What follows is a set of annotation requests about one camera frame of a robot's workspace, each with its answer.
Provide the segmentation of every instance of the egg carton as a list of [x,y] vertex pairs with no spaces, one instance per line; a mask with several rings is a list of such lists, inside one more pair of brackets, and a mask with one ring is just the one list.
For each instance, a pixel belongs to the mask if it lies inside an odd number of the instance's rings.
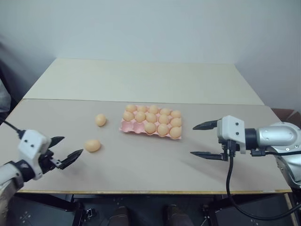
[[[154,124],[156,125],[156,128],[158,128],[158,125],[160,125],[160,123],[158,122],[159,117],[160,117],[160,115],[161,115],[161,114],[160,114],[160,110],[161,110],[161,108],[158,108],[158,113],[155,114],[156,117],[157,117],[157,121],[154,123]],[[132,113],[134,114],[135,117],[136,117],[137,112],[138,112],[137,110],[134,111],[134,112],[132,112]],[[137,134],[145,133],[145,134],[147,134],[147,135],[149,135],[149,136],[151,136],[151,135],[158,135],[159,137],[169,137],[169,138],[174,139],[174,140],[177,140],[177,139],[181,139],[181,138],[182,138],[182,136],[180,136],[180,137],[178,137],[178,138],[172,138],[172,137],[170,136],[170,134],[169,134],[170,129],[173,127],[173,126],[170,124],[170,121],[173,119],[173,117],[172,117],[171,115],[168,116],[168,119],[169,119],[169,124],[167,125],[167,126],[168,126],[168,133],[167,133],[165,136],[160,136],[159,133],[157,132],[157,129],[156,129],[156,131],[155,131],[154,133],[148,134],[148,133],[144,130],[144,125],[145,125],[146,123],[148,123],[148,121],[147,121],[147,120],[144,120],[144,121],[142,121],[142,122],[137,122],[137,121],[135,120],[135,117],[134,117],[134,119],[132,119],[131,121],[126,121],[126,120],[122,119],[122,120],[121,120],[121,126],[120,126],[119,130],[121,130],[121,131],[123,131],[123,132],[125,132],[125,133],[128,133],[128,132],[134,132],[134,133],[137,133]]]

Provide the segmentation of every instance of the egg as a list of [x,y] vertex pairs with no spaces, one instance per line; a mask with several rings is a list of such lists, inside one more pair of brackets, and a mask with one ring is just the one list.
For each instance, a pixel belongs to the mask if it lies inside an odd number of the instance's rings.
[[168,133],[168,126],[166,124],[160,124],[157,128],[157,132],[161,137],[164,137]]
[[178,110],[175,110],[175,111],[172,111],[170,113],[170,115],[173,117],[173,118],[180,118],[181,117],[181,112],[178,111]]
[[127,105],[127,106],[126,106],[126,110],[127,110],[128,112],[133,113],[134,111],[137,110],[137,107],[136,107],[135,105]]
[[170,110],[168,108],[162,108],[160,110],[160,114],[169,115],[170,114]]
[[98,114],[95,117],[95,123],[97,126],[103,126],[106,123],[107,119],[105,118],[104,114]]
[[123,119],[125,120],[125,121],[131,121],[131,120],[133,120],[134,119],[134,114],[133,113],[131,113],[131,112],[124,112],[123,113]]
[[135,119],[137,122],[143,122],[146,118],[146,115],[144,112],[137,112]]
[[144,125],[144,130],[148,134],[153,134],[156,131],[156,125],[154,123],[148,122]]
[[146,121],[155,123],[157,121],[157,116],[153,113],[148,113],[146,115]]
[[146,113],[147,112],[147,106],[138,106],[137,111]]
[[170,121],[170,124],[175,127],[180,127],[182,125],[182,119],[181,118],[174,118]]
[[173,138],[173,139],[177,139],[181,136],[181,127],[172,127],[169,131],[169,135]]
[[169,118],[168,118],[167,115],[162,114],[162,115],[160,115],[158,121],[159,121],[161,124],[168,124],[168,123],[169,123]]
[[155,105],[150,106],[149,113],[157,114],[159,111],[158,107]]
[[88,152],[96,152],[101,146],[102,144],[99,142],[99,140],[87,140],[84,145]]

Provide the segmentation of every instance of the beige tabletop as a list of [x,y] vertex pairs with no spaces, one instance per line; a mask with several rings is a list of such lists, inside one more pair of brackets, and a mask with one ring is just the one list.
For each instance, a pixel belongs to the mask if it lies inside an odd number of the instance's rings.
[[56,59],[25,99],[263,105],[233,64]]
[[[51,148],[58,159],[81,149],[88,139],[103,144],[96,153],[84,151],[64,170],[54,169],[38,181],[29,181],[23,192],[38,193],[156,193],[225,194],[229,163],[211,161],[191,151],[222,152],[216,130],[195,131],[192,127],[208,120],[233,115],[246,127],[270,125],[278,118],[263,105],[158,104],[182,112],[181,140],[137,135],[119,131],[125,102],[78,100],[23,100],[8,121],[20,129],[65,136]],[[94,117],[104,113],[108,122],[97,127]],[[17,134],[2,124],[0,163],[18,160]],[[233,193],[290,191],[273,156],[251,157],[237,154],[230,189]]]

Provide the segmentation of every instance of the floor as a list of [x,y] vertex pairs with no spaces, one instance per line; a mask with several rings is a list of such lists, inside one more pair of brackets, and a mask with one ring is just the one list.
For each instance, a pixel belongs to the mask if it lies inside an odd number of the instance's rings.
[[[68,199],[70,195],[59,195]],[[176,204],[189,215],[195,226],[207,226],[208,221],[202,212],[203,204],[209,203],[212,196],[200,195],[76,195],[85,208],[94,208],[97,216],[84,223],[84,226],[107,226],[108,219],[119,206],[130,210],[131,226],[163,226],[163,208]],[[284,196],[271,197],[242,205],[246,211],[261,216],[272,216],[287,210]],[[36,202],[14,197],[9,204],[7,226],[71,226],[74,214]],[[288,216],[278,221],[257,221],[240,214],[234,208],[217,211],[220,226],[293,226]]]

